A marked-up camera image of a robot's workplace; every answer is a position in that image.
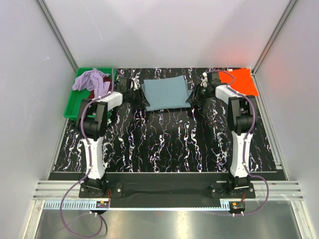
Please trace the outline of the grey blue t shirt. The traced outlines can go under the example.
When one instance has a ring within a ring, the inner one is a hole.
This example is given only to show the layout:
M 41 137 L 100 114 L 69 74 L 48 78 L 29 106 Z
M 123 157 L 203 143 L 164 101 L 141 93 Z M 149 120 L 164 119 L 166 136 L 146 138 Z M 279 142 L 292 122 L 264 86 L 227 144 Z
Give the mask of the grey blue t shirt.
M 165 79 L 145 79 L 141 87 L 150 104 L 146 106 L 147 112 L 191 107 L 190 103 L 186 102 L 190 91 L 183 75 Z

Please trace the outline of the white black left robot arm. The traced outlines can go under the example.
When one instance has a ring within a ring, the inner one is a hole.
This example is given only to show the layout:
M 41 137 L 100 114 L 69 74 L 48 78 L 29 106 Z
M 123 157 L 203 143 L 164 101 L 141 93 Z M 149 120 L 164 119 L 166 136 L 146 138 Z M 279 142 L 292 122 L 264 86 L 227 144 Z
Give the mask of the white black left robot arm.
M 141 87 L 134 79 L 120 77 L 118 85 L 93 99 L 83 99 L 76 128 L 85 147 L 86 171 L 79 179 L 81 191 L 103 197 L 110 193 L 103 165 L 102 143 L 108 124 L 108 112 L 124 103 L 135 108 L 150 106 Z

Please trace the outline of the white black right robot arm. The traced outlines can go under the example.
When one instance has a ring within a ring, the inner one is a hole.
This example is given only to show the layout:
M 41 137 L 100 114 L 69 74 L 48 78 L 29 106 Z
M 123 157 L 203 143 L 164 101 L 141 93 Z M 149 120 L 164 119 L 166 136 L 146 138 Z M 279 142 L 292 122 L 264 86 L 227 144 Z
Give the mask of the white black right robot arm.
M 250 143 L 256 124 L 256 99 L 232 88 L 230 83 L 222 83 L 220 73 L 225 73 L 235 82 L 235 77 L 227 71 L 213 70 L 202 74 L 201 82 L 195 85 L 186 102 L 200 105 L 209 98 L 217 98 L 228 105 L 227 125 L 233 137 L 232 162 L 226 192 L 238 197 L 249 190 L 251 175 L 247 166 Z

